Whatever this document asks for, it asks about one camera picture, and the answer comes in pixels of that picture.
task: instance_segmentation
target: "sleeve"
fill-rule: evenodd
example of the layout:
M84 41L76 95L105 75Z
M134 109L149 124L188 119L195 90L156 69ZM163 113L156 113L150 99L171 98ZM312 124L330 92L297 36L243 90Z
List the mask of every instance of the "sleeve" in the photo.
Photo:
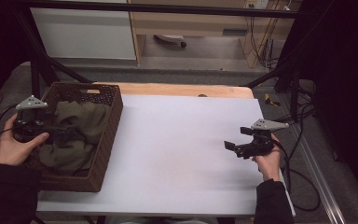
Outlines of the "sleeve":
M286 197L284 185L273 179L257 186L255 224L294 223L292 209Z
M0 164L0 223L30 223L37 207L40 172Z

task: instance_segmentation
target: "wicker basket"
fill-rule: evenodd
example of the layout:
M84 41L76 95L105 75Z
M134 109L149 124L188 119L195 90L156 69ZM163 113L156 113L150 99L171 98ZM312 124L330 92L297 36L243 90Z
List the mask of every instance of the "wicker basket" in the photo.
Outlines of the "wicker basket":
M60 101L77 101L80 104L92 102L111 106L109 119L105 124L103 134L95 149L96 151L88 171L75 176L56 175L51 169L40 162L37 152L27 162L28 166L39 169L43 173L40 189L83 192L100 191L123 109L120 88L118 86L98 84L55 82L51 85L43 101L48 103L49 112L54 112L57 103Z

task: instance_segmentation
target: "gray triangular bracket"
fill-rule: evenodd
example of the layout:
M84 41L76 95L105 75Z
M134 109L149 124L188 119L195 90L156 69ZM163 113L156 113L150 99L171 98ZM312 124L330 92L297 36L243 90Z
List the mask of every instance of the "gray triangular bracket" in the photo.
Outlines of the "gray triangular bracket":
M280 123L267 119L259 119L252 125L252 129L257 129L257 130L276 130L276 129L282 129L288 127L289 127L288 123Z
M16 106L17 110L23 109L37 109L37 108L45 108L48 107L48 103L45 103L33 95L22 101L19 105Z

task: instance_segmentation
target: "cabinet door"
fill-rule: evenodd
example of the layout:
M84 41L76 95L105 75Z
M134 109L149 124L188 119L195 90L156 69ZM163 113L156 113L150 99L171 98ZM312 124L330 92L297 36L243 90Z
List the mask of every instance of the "cabinet door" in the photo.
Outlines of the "cabinet door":
M126 0L94 2L126 3ZM32 8L32 12L52 57L135 59L128 12L47 8Z

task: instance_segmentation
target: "person's left hand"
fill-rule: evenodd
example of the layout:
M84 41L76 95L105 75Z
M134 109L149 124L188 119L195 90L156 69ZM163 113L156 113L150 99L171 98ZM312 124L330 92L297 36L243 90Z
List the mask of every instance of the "person's left hand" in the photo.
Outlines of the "person's left hand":
M35 147L48 139L48 133L41 133L30 142L18 142L13 138L13 132L11 130L16 117L17 114L7 120L4 130L8 131L2 133L0 137L0 164L21 165Z

